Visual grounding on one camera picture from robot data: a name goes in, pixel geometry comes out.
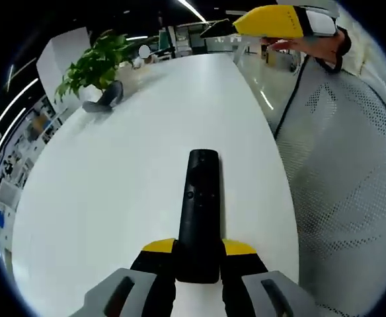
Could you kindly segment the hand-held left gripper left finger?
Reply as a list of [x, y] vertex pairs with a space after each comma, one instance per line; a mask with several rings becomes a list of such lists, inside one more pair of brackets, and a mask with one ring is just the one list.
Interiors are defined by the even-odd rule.
[[174, 246], [157, 240], [144, 246], [130, 268], [120, 268], [87, 291], [84, 316], [170, 316], [176, 297]]

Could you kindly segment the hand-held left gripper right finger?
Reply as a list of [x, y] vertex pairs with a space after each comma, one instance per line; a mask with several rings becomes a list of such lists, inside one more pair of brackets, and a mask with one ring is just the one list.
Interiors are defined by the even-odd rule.
[[270, 271], [256, 250], [223, 239], [222, 301], [228, 316], [316, 316], [314, 298], [280, 271]]

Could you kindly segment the person's right hand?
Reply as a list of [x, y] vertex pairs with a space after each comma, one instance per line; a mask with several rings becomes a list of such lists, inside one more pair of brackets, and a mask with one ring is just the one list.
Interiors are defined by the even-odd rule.
[[343, 43], [345, 35], [338, 30], [334, 36], [316, 38], [261, 38], [263, 45], [269, 46], [271, 50], [295, 50], [307, 55], [317, 57], [331, 64], [336, 63], [336, 53], [339, 46]]

